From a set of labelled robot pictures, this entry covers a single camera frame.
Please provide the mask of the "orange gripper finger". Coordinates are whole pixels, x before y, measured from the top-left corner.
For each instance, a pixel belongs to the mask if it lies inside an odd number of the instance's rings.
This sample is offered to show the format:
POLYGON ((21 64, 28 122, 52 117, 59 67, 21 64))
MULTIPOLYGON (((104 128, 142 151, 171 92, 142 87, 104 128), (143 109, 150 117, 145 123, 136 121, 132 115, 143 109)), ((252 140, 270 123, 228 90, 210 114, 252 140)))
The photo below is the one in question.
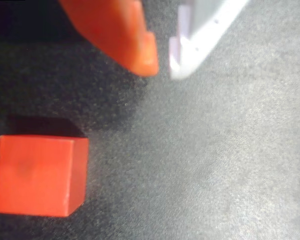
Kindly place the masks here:
POLYGON ((62 0, 75 29, 132 73, 158 73, 155 35, 147 30, 142 2, 137 0, 62 0))

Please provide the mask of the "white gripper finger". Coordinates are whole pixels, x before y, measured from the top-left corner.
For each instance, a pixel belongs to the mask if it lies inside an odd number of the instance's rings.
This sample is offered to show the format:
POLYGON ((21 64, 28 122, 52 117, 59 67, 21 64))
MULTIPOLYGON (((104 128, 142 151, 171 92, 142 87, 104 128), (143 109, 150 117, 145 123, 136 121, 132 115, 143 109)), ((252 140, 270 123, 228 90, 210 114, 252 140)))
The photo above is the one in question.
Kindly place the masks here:
POLYGON ((231 26, 248 0, 183 0, 178 6, 177 33, 169 38, 173 80, 193 74, 231 26))

